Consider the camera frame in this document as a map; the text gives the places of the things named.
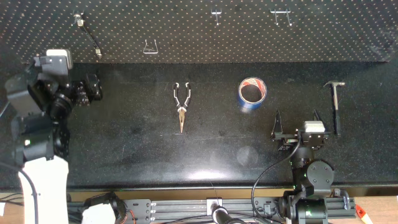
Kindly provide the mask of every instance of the tape roll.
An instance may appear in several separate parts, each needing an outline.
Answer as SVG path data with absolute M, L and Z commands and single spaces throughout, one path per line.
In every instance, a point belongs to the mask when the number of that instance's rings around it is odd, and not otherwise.
M 239 85 L 239 102 L 247 109 L 257 109 L 266 99 L 266 84 L 259 78 L 245 78 Z

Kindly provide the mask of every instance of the pliers handle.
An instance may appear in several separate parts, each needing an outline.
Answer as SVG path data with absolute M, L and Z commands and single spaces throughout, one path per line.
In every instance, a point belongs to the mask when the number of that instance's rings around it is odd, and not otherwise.
M 181 105 L 178 100 L 178 88 L 180 87 L 180 84 L 175 83 L 173 85 L 174 102 L 177 105 L 177 112 L 179 112 L 180 110 L 184 110 L 184 112 L 187 112 L 188 105 L 191 102 L 191 86 L 189 85 L 189 83 L 186 83 L 185 86 L 187 87 L 187 99 L 185 99 L 184 104 Z

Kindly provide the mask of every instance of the hammer head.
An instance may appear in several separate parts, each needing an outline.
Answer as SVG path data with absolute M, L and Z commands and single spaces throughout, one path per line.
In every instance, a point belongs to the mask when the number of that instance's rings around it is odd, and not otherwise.
M 328 81 L 326 84 L 324 84 L 324 86 L 326 86 L 328 84 L 331 84 L 333 87 L 336 87 L 336 86 L 344 86 L 346 83 L 332 80 L 332 81 Z

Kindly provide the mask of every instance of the hammer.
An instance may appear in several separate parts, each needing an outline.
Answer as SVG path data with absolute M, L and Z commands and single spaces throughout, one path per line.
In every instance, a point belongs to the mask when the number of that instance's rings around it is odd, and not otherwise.
M 344 86 L 345 82 L 338 82 L 336 80 L 328 81 L 324 86 L 331 84 L 333 87 L 333 103 L 335 104 L 335 134 L 337 137 L 341 137 L 340 133 L 340 116 L 338 114 L 338 101 L 337 101 L 337 90 L 336 86 Z

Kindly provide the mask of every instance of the pliers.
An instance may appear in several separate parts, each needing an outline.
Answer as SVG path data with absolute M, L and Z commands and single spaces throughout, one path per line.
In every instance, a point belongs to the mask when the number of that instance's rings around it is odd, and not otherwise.
M 178 100 L 178 88 L 180 87 L 180 84 L 175 83 L 173 85 L 174 102 L 177 105 L 177 112 L 179 113 L 178 119 L 180 120 L 181 133 L 182 133 L 182 129 L 184 127 L 185 112 L 187 112 L 188 105 L 191 102 L 191 86 L 189 85 L 189 83 L 186 83 L 185 86 L 187 87 L 187 99 L 185 99 L 184 105 L 181 106 L 181 104 Z

